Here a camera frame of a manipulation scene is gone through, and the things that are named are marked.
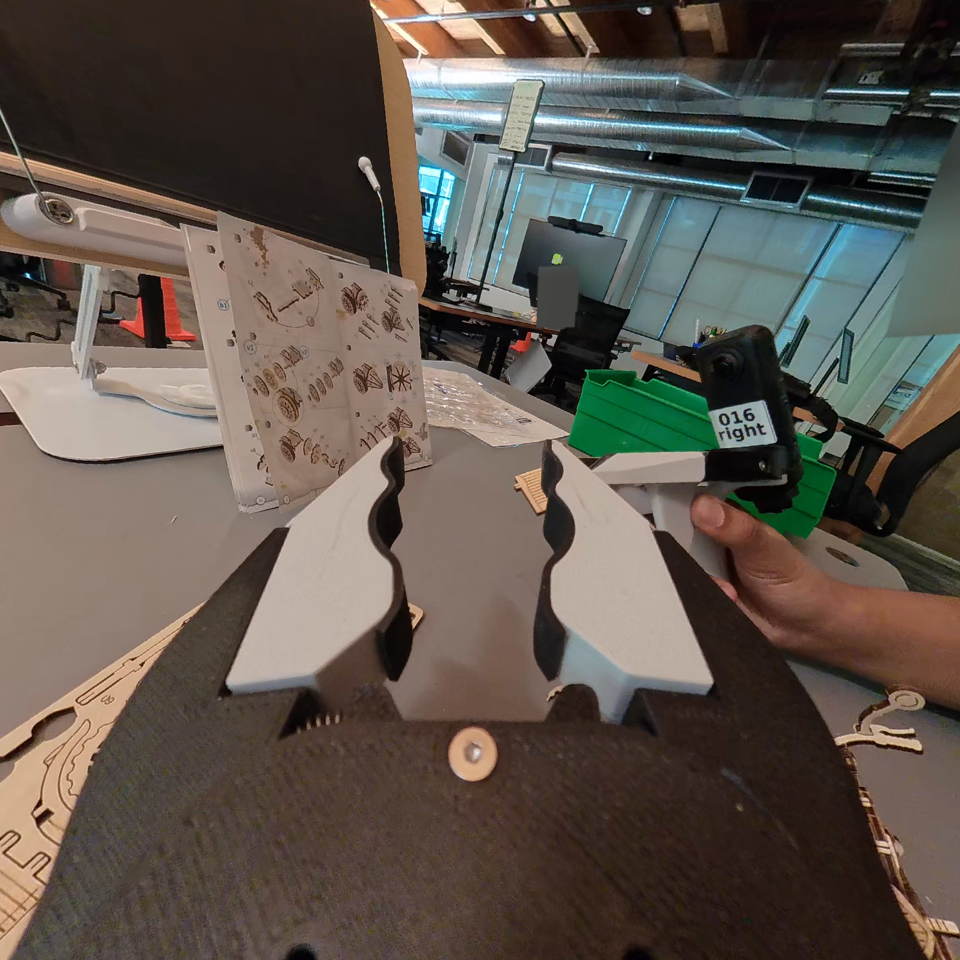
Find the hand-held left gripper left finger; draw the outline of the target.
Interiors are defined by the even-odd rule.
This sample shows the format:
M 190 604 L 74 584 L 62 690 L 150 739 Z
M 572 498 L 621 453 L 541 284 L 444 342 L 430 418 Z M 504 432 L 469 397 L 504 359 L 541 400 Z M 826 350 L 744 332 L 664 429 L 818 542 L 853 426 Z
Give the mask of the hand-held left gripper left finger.
M 384 439 L 287 524 L 229 693 L 311 690 L 333 714 L 360 688 L 402 677 L 414 639 L 393 552 L 404 479 L 402 440 Z

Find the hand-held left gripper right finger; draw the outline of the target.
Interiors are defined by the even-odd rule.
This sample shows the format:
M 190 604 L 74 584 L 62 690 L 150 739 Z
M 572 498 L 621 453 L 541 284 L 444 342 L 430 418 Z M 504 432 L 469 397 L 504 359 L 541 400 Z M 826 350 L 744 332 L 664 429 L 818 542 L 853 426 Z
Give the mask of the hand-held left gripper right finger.
M 554 440 L 541 487 L 552 550 L 534 616 L 543 676 L 592 690 L 613 724 L 639 690 L 710 693 L 714 676 L 648 520 Z

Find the grey desk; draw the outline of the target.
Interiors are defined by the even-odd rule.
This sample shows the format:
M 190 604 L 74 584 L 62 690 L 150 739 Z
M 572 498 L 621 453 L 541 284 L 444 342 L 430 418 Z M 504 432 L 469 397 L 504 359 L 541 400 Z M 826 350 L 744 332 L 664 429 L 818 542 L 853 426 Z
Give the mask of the grey desk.
M 532 630 L 550 553 L 514 485 L 542 449 L 429 433 L 433 463 L 399 498 L 394 551 L 425 618 L 393 699 L 409 719 L 538 721 L 551 685 Z M 1 434 L 2 735 L 205 602 L 294 517 L 240 512 L 221 448 L 68 462 L 21 425 Z M 860 777 L 929 913 L 958 922 L 958 718 L 928 706 L 886 724 L 913 727 L 923 753 L 858 746 Z

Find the wooden office desk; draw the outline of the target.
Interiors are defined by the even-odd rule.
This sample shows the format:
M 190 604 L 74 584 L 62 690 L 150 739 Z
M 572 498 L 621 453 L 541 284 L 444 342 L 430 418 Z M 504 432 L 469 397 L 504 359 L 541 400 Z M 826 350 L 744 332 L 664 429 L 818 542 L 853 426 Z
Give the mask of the wooden office desk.
M 431 329 L 472 332 L 484 338 L 477 369 L 491 378 L 501 378 L 510 346 L 528 334 L 544 338 L 557 336 L 559 330 L 524 320 L 514 313 L 485 308 L 483 304 L 456 305 L 445 300 L 421 296 L 421 318 Z

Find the person's right hand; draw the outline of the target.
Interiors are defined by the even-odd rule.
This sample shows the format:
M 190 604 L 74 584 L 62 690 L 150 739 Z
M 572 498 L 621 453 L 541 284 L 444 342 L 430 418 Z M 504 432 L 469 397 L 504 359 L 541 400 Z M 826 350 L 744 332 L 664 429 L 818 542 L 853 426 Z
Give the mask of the person's right hand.
M 774 645 L 797 654 L 824 647 L 832 581 L 782 534 L 710 494 L 691 504 L 694 528 L 723 547 L 729 574 L 718 586 Z

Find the green plastic bin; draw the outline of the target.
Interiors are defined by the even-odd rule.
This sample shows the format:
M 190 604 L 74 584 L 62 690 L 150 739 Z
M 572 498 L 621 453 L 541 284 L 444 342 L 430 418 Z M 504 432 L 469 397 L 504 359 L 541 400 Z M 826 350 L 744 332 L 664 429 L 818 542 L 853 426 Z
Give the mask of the green plastic bin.
M 807 538 L 821 522 L 834 468 L 821 462 L 823 443 L 798 434 L 803 474 L 789 510 L 762 512 L 736 494 L 727 499 L 784 535 Z M 568 444 L 593 458 L 619 452 L 707 451 L 717 448 L 707 402 L 692 391 L 632 370 L 587 372 Z

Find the clear plastic bag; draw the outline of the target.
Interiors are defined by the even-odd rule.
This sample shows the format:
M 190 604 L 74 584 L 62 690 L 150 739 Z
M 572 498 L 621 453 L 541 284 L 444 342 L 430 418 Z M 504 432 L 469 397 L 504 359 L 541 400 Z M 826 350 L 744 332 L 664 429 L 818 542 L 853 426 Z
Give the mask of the clear plastic bag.
M 428 426 L 461 431 L 489 447 L 528 446 L 570 435 L 458 371 L 426 368 L 423 389 Z

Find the large black monitor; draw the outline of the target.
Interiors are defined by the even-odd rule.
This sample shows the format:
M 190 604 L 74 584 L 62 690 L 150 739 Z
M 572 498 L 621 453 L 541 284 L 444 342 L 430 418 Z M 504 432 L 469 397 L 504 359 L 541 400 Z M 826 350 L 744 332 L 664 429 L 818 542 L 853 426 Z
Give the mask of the large black monitor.
M 541 268 L 570 267 L 577 272 L 579 292 L 603 302 L 611 288 L 626 241 L 602 232 L 572 229 L 556 218 L 527 224 L 510 282 L 530 289 L 530 277 Z

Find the model instruction booklet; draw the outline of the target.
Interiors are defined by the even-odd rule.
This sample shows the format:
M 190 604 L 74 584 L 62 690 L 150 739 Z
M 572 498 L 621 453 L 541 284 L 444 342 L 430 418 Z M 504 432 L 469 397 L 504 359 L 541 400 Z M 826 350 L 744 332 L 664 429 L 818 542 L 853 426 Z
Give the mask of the model instruction booklet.
M 181 233 L 242 512 L 305 505 L 382 441 L 432 465 L 414 281 L 229 215 Z

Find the wooden parts sheet with wheels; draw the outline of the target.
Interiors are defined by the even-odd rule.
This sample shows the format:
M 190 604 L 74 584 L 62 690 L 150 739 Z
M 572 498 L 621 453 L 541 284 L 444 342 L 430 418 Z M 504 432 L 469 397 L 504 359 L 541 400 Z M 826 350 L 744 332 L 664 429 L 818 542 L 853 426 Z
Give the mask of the wooden parts sheet with wheels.
M 50 880 L 90 766 L 133 692 L 195 606 L 1 739 L 1 957 Z

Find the curved wooden model piece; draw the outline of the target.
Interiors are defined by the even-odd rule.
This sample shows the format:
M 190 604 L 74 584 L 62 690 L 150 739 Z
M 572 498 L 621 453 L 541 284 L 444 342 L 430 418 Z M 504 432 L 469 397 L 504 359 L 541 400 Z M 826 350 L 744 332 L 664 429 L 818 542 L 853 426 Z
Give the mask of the curved wooden model piece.
M 835 736 L 834 743 L 841 748 L 873 746 L 920 755 L 924 747 L 913 727 L 894 728 L 886 726 L 885 722 L 890 714 L 912 714 L 925 707 L 926 699 L 917 691 L 889 690 L 882 701 L 870 705 L 859 714 L 852 732 Z

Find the white sign on pole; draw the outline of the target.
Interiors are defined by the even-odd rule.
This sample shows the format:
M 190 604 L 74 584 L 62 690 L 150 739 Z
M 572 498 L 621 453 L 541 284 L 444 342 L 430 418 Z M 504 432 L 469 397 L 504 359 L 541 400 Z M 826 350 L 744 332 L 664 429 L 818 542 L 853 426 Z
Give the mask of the white sign on pole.
M 479 291 L 476 296 L 477 306 L 481 306 L 483 291 L 486 286 L 486 280 L 494 255 L 499 227 L 502 222 L 507 194 L 513 178 L 516 162 L 518 156 L 523 154 L 529 147 L 544 89 L 545 83 L 540 79 L 533 78 L 518 79 L 512 85 L 510 101 L 507 106 L 504 125 L 499 140 L 500 152 L 508 157 L 507 174 L 486 248 L 486 256 L 479 279 Z

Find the tan backing board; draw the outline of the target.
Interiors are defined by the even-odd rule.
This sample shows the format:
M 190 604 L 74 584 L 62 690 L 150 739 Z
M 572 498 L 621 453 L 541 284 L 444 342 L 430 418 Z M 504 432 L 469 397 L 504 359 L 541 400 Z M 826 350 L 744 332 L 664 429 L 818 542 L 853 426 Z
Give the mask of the tan backing board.
M 418 294 L 426 287 L 426 241 L 422 225 L 419 162 L 413 115 L 413 98 L 403 58 L 387 26 L 372 14 L 381 72 L 389 152 L 390 178 L 398 230 L 399 270 L 414 282 Z

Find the white round base plate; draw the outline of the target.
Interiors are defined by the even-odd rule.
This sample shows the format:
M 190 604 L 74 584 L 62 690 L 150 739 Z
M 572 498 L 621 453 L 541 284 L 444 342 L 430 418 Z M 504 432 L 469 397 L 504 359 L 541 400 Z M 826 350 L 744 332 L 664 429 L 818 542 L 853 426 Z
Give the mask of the white round base plate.
M 873 589 L 908 591 L 904 577 L 891 562 L 827 531 L 814 529 L 807 537 L 786 534 L 786 539 L 811 565 L 835 580 Z

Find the silver ventilation duct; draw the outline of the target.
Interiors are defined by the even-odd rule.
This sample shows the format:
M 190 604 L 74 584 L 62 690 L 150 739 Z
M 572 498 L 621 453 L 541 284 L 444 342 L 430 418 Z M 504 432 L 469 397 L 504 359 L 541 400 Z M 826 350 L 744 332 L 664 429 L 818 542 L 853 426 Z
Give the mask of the silver ventilation duct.
M 419 132 L 492 143 L 520 81 L 541 84 L 534 150 L 556 174 L 689 186 L 774 209 L 919 222 L 958 139 L 958 56 L 908 76 L 834 59 L 411 58 Z

